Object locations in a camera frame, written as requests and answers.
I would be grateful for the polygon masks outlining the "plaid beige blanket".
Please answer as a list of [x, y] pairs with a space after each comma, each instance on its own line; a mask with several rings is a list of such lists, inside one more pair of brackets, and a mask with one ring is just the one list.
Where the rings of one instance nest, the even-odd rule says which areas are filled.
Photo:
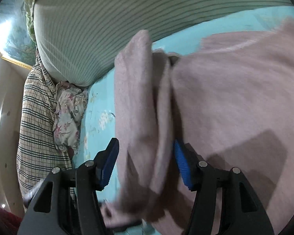
[[68, 153], [54, 144], [56, 86], [36, 54], [23, 91], [16, 169], [24, 207], [28, 207], [52, 168], [72, 168]]

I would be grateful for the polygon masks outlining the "floral quilted blanket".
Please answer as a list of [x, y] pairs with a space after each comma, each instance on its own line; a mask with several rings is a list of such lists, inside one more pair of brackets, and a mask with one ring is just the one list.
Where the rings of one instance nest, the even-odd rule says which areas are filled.
[[79, 88], [64, 81], [56, 85], [53, 133], [58, 152], [69, 154], [78, 152], [81, 122], [87, 102], [87, 89]]

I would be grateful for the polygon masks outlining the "green striped pillow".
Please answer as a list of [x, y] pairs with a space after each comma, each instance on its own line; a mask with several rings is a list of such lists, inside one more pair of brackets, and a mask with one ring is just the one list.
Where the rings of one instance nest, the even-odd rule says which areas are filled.
[[87, 87], [113, 68], [136, 32], [159, 40], [244, 10], [290, 0], [36, 0], [33, 23], [42, 64], [56, 81]]

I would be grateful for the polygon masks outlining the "framed landscape picture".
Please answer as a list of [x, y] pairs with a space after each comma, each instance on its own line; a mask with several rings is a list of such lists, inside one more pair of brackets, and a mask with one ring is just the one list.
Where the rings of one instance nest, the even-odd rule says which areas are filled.
[[0, 0], [0, 56], [23, 68], [35, 64], [36, 45], [27, 32], [23, 0]]

